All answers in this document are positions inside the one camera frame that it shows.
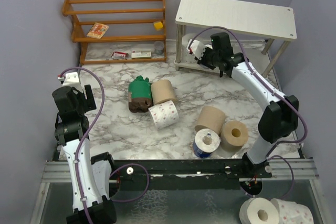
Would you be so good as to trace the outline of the white plain paper roll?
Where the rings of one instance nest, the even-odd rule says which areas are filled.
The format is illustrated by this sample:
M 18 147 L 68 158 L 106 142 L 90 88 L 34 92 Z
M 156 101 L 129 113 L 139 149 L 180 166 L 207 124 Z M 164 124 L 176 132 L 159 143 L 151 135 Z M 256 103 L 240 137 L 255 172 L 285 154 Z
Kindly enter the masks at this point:
M 181 62 L 182 63 L 197 63 L 194 56 L 189 54 L 187 51 L 187 45 L 190 40 L 196 35 L 196 33 L 188 33 L 182 37 L 182 48 L 181 48 Z

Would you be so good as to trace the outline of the pink dotted paper roll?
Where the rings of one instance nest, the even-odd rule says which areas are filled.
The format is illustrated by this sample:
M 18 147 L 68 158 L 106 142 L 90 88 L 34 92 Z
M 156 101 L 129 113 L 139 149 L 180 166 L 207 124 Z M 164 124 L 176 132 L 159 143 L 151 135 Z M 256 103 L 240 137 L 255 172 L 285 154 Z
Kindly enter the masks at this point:
M 149 113 L 157 130 L 179 121 L 178 111 L 172 100 L 150 107 Z

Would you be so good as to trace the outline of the blue roll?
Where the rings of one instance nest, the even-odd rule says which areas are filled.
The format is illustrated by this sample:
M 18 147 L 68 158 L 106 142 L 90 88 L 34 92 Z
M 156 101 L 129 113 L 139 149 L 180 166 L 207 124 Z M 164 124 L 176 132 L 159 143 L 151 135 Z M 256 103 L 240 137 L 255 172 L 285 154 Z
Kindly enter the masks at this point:
M 220 142 L 221 139 L 215 131 L 201 129 L 194 137 L 194 154 L 199 158 L 208 158 L 218 149 Z

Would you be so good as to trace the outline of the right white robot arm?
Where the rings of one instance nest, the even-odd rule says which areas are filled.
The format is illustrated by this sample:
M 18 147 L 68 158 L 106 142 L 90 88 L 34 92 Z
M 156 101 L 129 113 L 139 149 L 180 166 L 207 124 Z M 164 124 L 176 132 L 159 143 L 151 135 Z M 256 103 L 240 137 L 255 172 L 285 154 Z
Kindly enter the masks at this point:
M 200 65 L 209 69 L 218 68 L 243 86 L 257 101 L 263 114 L 258 123 L 259 137 L 244 155 L 241 164 L 246 177 L 254 177 L 261 163 L 275 148 L 279 139 L 287 137 L 298 127 L 299 101 L 294 95 L 287 96 L 272 86 L 246 57 L 245 51 L 234 53 L 229 34 L 211 35 L 211 46 L 199 41 L 190 41 L 189 51 Z

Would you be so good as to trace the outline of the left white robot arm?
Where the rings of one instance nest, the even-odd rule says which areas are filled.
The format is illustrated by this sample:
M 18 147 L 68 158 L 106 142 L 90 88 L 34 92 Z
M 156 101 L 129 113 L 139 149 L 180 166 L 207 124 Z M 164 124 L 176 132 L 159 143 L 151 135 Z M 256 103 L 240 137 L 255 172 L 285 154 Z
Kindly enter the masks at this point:
M 67 223 L 116 223 L 117 214 L 109 194 L 109 179 L 116 166 L 109 152 L 90 157 L 85 113 L 96 109 L 91 87 L 79 91 L 64 86 L 52 97 L 58 108 L 55 138 L 66 154 L 72 184 L 73 213 Z

